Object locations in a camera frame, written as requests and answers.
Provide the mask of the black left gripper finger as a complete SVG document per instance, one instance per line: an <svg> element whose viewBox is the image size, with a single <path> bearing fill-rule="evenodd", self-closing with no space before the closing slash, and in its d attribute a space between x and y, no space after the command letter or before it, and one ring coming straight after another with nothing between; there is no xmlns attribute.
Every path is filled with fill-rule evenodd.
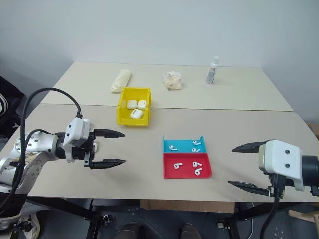
<svg viewBox="0 0 319 239"><path fill-rule="evenodd" d="M95 137L103 137L103 138L120 138L120 137L125 137L124 134L110 130L110 129L94 129L93 130L94 136Z"/></svg>
<svg viewBox="0 0 319 239"><path fill-rule="evenodd" d="M102 161L92 161L89 163L90 169L108 169L119 166L125 163L125 160L121 159L103 159Z"/></svg>

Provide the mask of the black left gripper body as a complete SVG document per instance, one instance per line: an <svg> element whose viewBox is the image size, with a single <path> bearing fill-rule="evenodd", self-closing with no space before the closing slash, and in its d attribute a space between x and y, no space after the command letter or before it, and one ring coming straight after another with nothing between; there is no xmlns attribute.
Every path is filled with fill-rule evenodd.
<svg viewBox="0 0 319 239"><path fill-rule="evenodd" d="M82 160L84 167L89 167L89 163L95 159L95 153L97 152L95 139L94 133L89 133L88 139L84 143L72 148L73 159Z"/></svg>

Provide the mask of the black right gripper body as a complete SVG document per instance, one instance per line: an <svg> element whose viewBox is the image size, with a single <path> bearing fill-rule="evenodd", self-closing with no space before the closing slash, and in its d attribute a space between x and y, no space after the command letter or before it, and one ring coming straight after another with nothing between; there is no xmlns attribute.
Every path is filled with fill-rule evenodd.
<svg viewBox="0 0 319 239"><path fill-rule="evenodd" d="M286 186L294 187L294 182L283 175L270 174L269 179L271 183L271 186L268 187L270 197L283 197Z"/></svg>

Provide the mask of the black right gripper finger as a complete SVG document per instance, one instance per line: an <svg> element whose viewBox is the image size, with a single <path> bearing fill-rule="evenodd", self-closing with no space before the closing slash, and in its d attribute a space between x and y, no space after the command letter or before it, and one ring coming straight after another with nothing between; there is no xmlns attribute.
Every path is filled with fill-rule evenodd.
<svg viewBox="0 0 319 239"><path fill-rule="evenodd" d="M241 146L238 146L234 149L232 149L232 152L236 153L258 153L260 146L266 144L265 141L262 142L253 142L253 143L247 143Z"/></svg>
<svg viewBox="0 0 319 239"><path fill-rule="evenodd" d="M252 183L229 181L229 180L228 180L228 183L249 193L263 195L263 196L270 196L270 192L268 189L259 188Z"/></svg>

